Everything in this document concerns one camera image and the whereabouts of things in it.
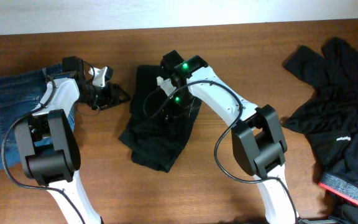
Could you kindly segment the black trousers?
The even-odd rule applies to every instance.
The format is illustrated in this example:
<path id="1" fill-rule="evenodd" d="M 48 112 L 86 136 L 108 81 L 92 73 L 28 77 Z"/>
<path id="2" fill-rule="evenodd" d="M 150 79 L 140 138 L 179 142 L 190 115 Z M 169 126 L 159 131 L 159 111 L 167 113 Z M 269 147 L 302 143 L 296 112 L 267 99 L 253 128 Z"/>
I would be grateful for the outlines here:
<path id="1" fill-rule="evenodd" d="M 139 65 L 135 92 L 129 112 L 130 120 L 119 136 L 120 142 L 132 150 L 132 162 L 153 170 L 169 172 L 184 150 L 198 116 L 201 100 L 194 99 L 192 110 L 170 117 L 164 111 L 149 119 L 167 99 L 157 88 L 157 77 L 168 75 L 158 65 Z"/>

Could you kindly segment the blue denim jeans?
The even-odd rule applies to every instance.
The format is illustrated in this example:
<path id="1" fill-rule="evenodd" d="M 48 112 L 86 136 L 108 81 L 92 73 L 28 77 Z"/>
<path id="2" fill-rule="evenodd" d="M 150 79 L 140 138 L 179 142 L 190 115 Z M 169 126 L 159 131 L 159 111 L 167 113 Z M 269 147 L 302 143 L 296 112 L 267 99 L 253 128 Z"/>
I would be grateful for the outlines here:
<path id="1" fill-rule="evenodd" d="M 40 70 L 0 77 L 0 170 L 3 170 L 1 146 L 6 133 L 9 133 L 4 147 L 7 166 L 21 162 L 10 126 L 38 105 L 47 89 L 47 77 L 61 72 L 62 66 L 58 63 Z"/>

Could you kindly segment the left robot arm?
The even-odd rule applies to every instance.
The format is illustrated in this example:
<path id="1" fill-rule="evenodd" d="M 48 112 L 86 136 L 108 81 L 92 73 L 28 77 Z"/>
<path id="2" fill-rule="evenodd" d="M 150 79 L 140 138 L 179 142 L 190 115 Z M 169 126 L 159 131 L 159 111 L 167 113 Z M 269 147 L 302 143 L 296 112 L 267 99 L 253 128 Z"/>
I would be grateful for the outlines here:
<path id="1" fill-rule="evenodd" d="M 47 76 L 38 105 L 11 126 L 25 176 L 53 197 L 67 223 L 103 222 L 81 183 L 80 149 L 68 117 L 77 103 L 103 111 L 128 102 L 129 94 L 111 83 L 113 72 L 76 56 L 63 58 L 61 72 Z"/>

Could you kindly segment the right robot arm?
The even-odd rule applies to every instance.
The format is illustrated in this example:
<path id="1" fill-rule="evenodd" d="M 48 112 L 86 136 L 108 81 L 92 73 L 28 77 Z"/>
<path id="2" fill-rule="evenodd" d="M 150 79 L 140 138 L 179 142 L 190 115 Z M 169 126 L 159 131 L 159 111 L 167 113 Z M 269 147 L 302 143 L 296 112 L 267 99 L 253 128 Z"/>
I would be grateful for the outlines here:
<path id="1" fill-rule="evenodd" d="M 227 170 L 224 173 L 238 182 L 258 186 L 267 222 L 299 223 L 285 179 L 288 147 L 277 112 L 270 105 L 260 107 L 241 97 L 198 55 L 184 60 L 173 50 L 162 57 L 160 65 L 169 76 L 157 80 L 167 95 L 165 105 L 172 101 L 189 108 L 190 101 L 198 98 L 227 124 L 214 150 L 227 134 L 231 135 L 233 156 L 251 179 L 241 179 Z"/>

